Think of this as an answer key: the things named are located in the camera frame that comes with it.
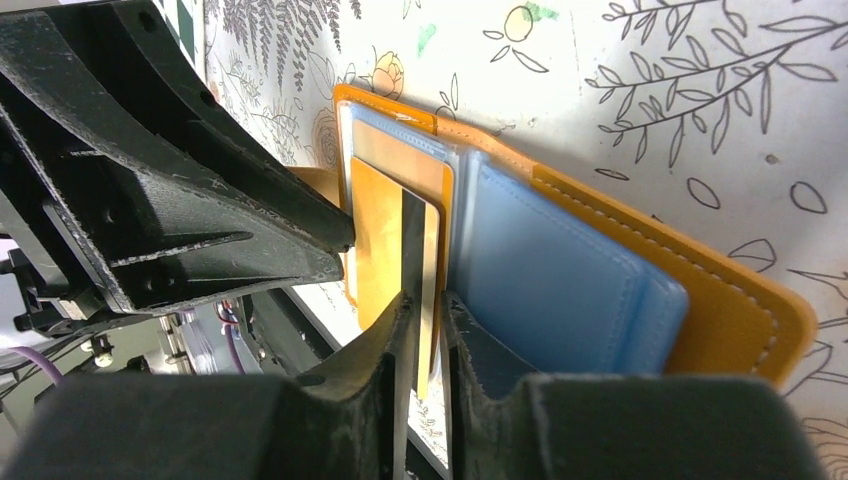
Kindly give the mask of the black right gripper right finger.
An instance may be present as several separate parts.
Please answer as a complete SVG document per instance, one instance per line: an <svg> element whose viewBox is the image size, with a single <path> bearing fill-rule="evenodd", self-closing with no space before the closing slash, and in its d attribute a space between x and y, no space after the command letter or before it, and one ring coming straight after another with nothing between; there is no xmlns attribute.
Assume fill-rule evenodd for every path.
<svg viewBox="0 0 848 480"><path fill-rule="evenodd" d="M540 471L521 378L534 371L442 293L449 468L454 479L521 479Z"/></svg>

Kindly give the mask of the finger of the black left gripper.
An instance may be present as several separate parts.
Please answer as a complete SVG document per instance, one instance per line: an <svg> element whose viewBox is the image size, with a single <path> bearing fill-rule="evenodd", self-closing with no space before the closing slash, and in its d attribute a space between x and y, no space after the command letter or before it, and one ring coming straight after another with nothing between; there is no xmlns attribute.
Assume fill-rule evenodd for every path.
<svg viewBox="0 0 848 480"><path fill-rule="evenodd" d="M342 277L342 252L135 120L49 11L1 17L1 229L50 294L160 314Z"/></svg>
<svg viewBox="0 0 848 480"><path fill-rule="evenodd" d="M152 2L64 5L49 16L96 80L147 130L331 251L352 247L351 217L281 165L218 104Z"/></svg>

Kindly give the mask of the gold VIP card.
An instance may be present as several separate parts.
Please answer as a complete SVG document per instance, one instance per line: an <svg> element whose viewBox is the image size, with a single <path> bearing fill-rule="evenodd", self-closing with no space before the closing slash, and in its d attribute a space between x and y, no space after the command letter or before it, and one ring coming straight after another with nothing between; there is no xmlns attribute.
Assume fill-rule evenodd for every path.
<svg viewBox="0 0 848 480"><path fill-rule="evenodd" d="M438 253L438 280L436 296L446 281L446 238L449 232L450 208L453 201L454 174L444 160L441 146L403 124L377 117L374 120L354 118L343 124L343 187L345 210L353 216L351 200L351 167L353 158L359 158L389 176L401 186L411 190L438 208L441 214ZM346 256L346 288L354 296L354 248ZM431 369L434 363L438 320L434 317Z"/></svg>

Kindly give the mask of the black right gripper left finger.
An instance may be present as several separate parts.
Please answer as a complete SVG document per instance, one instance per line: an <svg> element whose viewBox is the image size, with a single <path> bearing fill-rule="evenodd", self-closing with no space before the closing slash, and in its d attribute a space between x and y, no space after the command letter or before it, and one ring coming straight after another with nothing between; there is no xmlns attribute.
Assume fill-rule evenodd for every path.
<svg viewBox="0 0 848 480"><path fill-rule="evenodd" d="M297 470L311 479L401 479L414 363L413 301L399 292L363 334L299 375Z"/></svg>

